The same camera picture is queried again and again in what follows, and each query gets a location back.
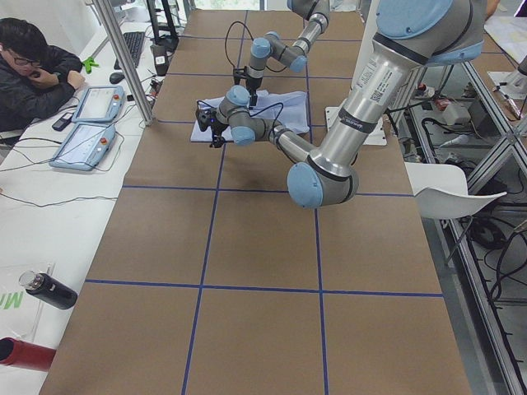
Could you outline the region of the light blue striped shirt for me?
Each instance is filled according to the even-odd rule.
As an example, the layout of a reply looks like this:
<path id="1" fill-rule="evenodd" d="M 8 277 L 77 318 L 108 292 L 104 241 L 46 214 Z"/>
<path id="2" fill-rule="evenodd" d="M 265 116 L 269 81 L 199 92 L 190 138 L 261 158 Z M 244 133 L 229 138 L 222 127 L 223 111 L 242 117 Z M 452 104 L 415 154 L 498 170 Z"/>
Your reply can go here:
<path id="1" fill-rule="evenodd" d="M 286 128 L 291 129 L 296 134 L 303 134 L 310 131 L 307 120 L 307 94 L 304 91 L 293 91 L 284 94 L 268 93 L 268 91 L 258 91 L 258 103 L 250 109 L 252 118 L 277 119 Z M 200 109 L 210 106 L 217 107 L 224 97 L 205 99 L 204 103 L 199 104 Z M 232 142 L 231 130 L 227 128 L 222 136 Z M 208 128 L 201 132 L 197 121 L 194 122 L 193 131 L 190 136 L 191 142 L 212 142 L 212 130 Z"/>

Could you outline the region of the black computer mouse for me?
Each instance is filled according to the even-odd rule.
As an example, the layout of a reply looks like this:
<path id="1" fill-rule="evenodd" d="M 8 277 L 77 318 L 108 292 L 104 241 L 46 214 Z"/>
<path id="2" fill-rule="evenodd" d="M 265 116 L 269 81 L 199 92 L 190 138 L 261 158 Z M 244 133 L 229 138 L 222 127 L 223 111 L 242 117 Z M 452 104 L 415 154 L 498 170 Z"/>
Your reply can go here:
<path id="1" fill-rule="evenodd" d="M 112 72 L 109 76 L 110 84 L 118 84 L 125 78 L 125 75 L 122 72 Z"/>

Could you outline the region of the upper blue teach pendant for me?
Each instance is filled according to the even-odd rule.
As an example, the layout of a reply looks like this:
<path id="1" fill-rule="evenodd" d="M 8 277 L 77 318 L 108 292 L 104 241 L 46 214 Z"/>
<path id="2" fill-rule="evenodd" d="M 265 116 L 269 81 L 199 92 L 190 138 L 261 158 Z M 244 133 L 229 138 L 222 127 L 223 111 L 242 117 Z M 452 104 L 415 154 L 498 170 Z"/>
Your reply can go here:
<path id="1" fill-rule="evenodd" d="M 84 91 L 73 116 L 73 123 L 110 123 L 126 99 L 120 85 L 91 86 Z"/>

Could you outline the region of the blue teach pendant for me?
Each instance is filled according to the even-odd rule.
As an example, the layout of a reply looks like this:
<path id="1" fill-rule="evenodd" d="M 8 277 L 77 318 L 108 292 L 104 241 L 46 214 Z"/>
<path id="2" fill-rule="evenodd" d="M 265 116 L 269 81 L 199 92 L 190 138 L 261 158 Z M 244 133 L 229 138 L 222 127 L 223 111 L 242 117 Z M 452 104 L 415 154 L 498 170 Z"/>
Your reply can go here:
<path id="1" fill-rule="evenodd" d="M 73 116 L 73 123 L 110 123 L 126 99 L 120 85 L 91 86 L 84 91 Z"/>
<path id="2" fill-rule="evenodd" d="M 114 125 L 76 123 L 49 165 L 59 169 L 93 170 L 109 150 L 115 134 Z"/>

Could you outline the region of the white central pillar with base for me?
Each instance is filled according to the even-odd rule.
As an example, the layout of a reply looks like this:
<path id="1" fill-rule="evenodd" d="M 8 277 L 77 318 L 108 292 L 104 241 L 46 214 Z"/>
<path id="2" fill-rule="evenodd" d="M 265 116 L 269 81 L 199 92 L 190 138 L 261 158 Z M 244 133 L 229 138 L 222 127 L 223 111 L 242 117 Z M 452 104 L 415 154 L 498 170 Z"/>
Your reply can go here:
<path id="1" fill-rule="evenodd" d="M 354 128 L 357 128 L 359 132 L 366 132 L 366 137 L 363 144 L 370 146 L 385 146 L 387 144 L 383 127 L 383 116 L 378 118 L 376 125 L 364 123 L 359 120 L 356 115 L 352 115 L 352 110 L 349 109 L 349 102 L 356 92 L 360 92 L 361 88 L 357 88 L 357 83 L 359 82 L 363 70 L 367 67 L 371 55 L 373 54 L 372 38 L 377 31 L 375 13 L 379 3 L 379 1 L 357 2 L 357 12 L 361 15 L 362 20 L 365 22 L 365 30 L 362 36 L 361 46 L 352 76 L 352 81 L 350 83 L 349 94 L 347 98 L 343 99 L 343 102 L 338 107 L 325 108 L 326 126 L 328 131 L 330 131 L 333 126 L 341 125 L 341 117 L 343 116 L 345 126 L 353 126 Z"/>

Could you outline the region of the black keyboard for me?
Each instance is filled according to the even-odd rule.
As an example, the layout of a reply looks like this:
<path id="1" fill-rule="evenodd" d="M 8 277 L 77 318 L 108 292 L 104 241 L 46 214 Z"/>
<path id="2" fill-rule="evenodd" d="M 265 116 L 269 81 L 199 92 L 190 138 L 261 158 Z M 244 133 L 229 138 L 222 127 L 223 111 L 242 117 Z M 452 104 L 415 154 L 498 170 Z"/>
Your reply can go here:
<path id="1" fill-rule="evenodd" d="M 134 67 L 138 67 L 143 50 L 145 33 L 141 31 L 132 31 L 123 33 L 124 42 L 127 45 Z"/>

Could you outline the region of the lower blue teach pendant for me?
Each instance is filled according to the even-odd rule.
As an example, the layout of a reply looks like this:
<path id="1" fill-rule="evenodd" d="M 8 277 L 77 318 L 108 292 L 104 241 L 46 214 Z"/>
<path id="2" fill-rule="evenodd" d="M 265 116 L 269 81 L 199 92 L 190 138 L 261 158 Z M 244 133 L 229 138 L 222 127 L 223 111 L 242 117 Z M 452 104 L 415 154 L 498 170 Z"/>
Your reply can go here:
<path id="1" fill-rule="evenodd" d="M 114 125 L 76 123 L 49 165 L 59 169 L 93 170 L 109 150 L 115 134 Z"/>

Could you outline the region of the green plastic clip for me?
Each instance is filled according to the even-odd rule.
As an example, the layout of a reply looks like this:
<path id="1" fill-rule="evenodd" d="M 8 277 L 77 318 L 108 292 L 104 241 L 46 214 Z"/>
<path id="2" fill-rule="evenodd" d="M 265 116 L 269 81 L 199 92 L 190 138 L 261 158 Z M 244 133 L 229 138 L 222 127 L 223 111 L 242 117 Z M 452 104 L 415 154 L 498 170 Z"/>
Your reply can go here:
<path id="1" fill-rule="evenodd" d="M 92 70 L 95 67 L 99 67 L 100 65 L 95 61 L 93 57 L 88 57 L 85 60 L 82 61 L 82 65 L 84 67 L 84 70 L 86 74 L 91 74 Z"/>

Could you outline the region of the black mobile phone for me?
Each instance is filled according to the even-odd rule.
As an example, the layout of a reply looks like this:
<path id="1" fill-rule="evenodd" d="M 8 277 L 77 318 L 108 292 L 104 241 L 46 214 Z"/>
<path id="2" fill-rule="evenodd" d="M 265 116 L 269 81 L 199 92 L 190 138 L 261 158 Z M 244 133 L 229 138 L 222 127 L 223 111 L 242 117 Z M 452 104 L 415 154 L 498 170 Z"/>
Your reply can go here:
<path id="1" fill-rule="evenodd" d="M 62 132 L 72 122 L 73 112 L 67 112 L 60 116 L 51 126 L 54 131 Z"/>

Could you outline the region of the seated person in black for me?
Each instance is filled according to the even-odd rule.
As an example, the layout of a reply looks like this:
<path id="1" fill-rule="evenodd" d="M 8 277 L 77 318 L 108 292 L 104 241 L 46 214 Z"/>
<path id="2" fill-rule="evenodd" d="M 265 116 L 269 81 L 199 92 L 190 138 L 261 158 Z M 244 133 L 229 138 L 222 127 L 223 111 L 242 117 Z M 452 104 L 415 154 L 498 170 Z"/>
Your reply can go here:
<path id="1" fill-rule="evenodd" d="M 80 58 L 47 43 L 39 28 L 1 19 L 1 130 L 25 129 L 56 114 L 82 87 Z"/>

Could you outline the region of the white plastic chair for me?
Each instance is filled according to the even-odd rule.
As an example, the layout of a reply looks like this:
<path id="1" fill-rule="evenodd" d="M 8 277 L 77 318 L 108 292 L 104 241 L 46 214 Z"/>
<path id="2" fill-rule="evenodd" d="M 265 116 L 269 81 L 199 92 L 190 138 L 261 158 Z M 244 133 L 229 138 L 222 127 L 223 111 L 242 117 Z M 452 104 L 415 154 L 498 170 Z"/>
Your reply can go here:
<path id="1" fill-rule="evenodd" d="M 473 216 L 506 192 L 469 195 L 463 170 L 455 165 L 405 162 L 420 215 L 434 220 Z"/>

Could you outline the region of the black bottle with clear cap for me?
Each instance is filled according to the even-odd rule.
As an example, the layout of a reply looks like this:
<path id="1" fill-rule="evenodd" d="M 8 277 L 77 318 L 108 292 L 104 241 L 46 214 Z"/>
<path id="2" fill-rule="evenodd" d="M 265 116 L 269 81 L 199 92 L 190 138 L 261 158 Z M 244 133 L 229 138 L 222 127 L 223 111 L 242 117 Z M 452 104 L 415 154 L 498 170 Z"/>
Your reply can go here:
<path id="1" fill-rule="evenodd" d="M 44 272 L 23 272 L 19 284 L 27 294 L 58 309 L 70 309 L 77 302 L 76 291 Z"/>

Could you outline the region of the red cylinder bottle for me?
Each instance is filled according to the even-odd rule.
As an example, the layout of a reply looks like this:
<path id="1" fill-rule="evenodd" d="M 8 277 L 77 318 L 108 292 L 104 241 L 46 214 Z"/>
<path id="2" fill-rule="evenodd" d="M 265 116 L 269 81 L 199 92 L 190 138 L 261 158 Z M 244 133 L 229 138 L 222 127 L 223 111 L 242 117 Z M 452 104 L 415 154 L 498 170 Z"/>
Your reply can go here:
<path id="1" fill-rule="evenodd" d="M 1 339 L 1 365 L 47 372 L 56 350 L 12 337 Z"/>

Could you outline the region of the aluminium frame post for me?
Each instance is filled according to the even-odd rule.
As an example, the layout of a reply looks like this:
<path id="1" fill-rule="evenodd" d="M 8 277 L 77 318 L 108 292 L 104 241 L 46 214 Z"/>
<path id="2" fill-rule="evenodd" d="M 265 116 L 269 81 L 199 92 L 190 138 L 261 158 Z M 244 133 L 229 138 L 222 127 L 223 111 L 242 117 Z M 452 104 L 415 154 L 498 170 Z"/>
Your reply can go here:
<path id="1" fill-rule="evenodd" d="M 110 1 L 107 0 L 93 0 L 92 2 L 105 28 L 116 58 L 119 61 L 119 65 L 124 73 L 135 104 L 142 116 L 142 120 L 146 126 L 150 126 L 153 121 L 152 107 L 147 101 L 147 96 L 142 88 L 142 83 L 140 82 L 128 46 L 125 43 L 123 33 L 114 15 L 113 7 Z"/>

